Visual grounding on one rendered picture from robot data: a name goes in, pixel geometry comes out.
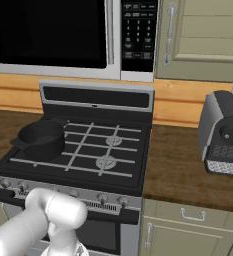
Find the grey and black coffee machine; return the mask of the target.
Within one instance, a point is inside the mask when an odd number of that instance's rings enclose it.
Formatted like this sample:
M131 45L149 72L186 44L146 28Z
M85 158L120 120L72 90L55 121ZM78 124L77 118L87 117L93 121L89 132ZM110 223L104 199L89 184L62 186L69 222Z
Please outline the grey and black coffee machine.
M233 94L214 91L206 96L198 126L198 143L205 170L233 176Z

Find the steel oven door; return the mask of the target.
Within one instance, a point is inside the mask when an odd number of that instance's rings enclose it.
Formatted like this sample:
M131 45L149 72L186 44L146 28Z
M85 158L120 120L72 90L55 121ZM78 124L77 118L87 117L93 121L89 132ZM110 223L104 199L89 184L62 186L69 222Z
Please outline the steel oven door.
M77 229L77 237L88 249L90 256L138 256L140 238L141 208L86 201L88 211L118 215L121 209L139 212L137 225L86 220Z

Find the black cooking pot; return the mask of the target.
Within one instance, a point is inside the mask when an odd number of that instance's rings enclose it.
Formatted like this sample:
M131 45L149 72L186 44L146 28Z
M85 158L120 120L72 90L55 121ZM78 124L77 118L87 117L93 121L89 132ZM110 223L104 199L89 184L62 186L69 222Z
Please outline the black cooking pot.
M33 161L49 161L58 157L65 148L64 119L42 119L23 127L11 141Z

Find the black and steel stove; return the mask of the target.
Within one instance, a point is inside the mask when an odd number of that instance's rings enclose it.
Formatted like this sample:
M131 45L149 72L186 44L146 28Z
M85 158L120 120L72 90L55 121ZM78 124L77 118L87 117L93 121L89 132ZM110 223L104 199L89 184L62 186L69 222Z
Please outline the black and steel stove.
M24 199L36 188L69 195L72 189L86 201L141 208L152 126L154 89L150 86L42 80L39 83L44 119L64 119L65 148L53 160L33 161L17 147L0 160L0 175L15 197ZM19 184L28 189L19 192ZM23 209L2 203L7 217Z

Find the pale green drawer front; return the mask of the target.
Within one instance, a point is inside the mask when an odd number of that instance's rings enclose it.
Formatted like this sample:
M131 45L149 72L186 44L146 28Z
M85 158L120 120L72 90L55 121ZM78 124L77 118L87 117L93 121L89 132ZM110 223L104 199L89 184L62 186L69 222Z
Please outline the pale green drawer front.
M233 233L233 212L151 199L143 207L146 217Z

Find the steel microwave oven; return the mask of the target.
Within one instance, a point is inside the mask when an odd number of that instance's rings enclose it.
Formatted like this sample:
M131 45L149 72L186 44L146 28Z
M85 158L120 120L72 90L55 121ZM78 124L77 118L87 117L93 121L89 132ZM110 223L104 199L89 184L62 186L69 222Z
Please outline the steel microwave oven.
M151 82L159 0L0 0L0 73Z

